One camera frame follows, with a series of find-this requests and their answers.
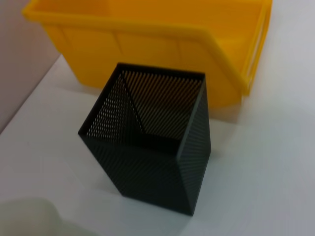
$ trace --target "yellow plastic bin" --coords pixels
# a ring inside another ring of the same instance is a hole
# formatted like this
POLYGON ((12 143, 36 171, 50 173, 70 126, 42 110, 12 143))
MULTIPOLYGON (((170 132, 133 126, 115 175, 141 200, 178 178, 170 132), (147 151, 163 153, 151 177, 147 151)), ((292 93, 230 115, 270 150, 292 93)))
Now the yellow plastic bin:
POLYGON ((32 0, 78 80, 104 87, 118 62, 206 73, 209 108, 250 93, 272 0, 32 0))

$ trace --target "white desk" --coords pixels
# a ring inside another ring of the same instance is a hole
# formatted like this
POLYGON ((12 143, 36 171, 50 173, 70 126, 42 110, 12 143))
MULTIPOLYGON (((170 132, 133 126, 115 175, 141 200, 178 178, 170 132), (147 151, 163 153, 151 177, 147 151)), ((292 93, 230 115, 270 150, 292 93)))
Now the white desk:
POLYGON ((194 217, 119 196, 77 131, 99 90, 61 57, 0 135, 0 201, 51 200, 107 236, 315 233, 315 2, 275 0, 256 81, 237 124, 211 121, 194 217))

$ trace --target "metal mesh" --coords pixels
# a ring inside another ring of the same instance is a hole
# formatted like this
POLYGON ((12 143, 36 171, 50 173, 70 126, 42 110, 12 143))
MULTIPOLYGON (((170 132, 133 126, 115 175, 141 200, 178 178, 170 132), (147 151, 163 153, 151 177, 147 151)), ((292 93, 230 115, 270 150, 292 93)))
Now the metal mesh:
POLYGON ((192 215, 211 151, 204 74, 119 64, 79 135, 122 195, 192 215))

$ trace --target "plastic storage bin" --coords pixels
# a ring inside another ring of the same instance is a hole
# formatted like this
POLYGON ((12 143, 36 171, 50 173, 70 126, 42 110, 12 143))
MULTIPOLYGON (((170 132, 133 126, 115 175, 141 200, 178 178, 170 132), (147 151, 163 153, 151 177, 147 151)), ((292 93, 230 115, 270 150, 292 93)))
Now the plastic storage bin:
POLYGON ((193 215, 211 152, 205 75, 119 64, 79 135, 123 196, 193 215))
POLYGON ((206 73, 210 108, 251 90, 272 0, 33 0, 78 80, 103 87, 118 62, 206 73))

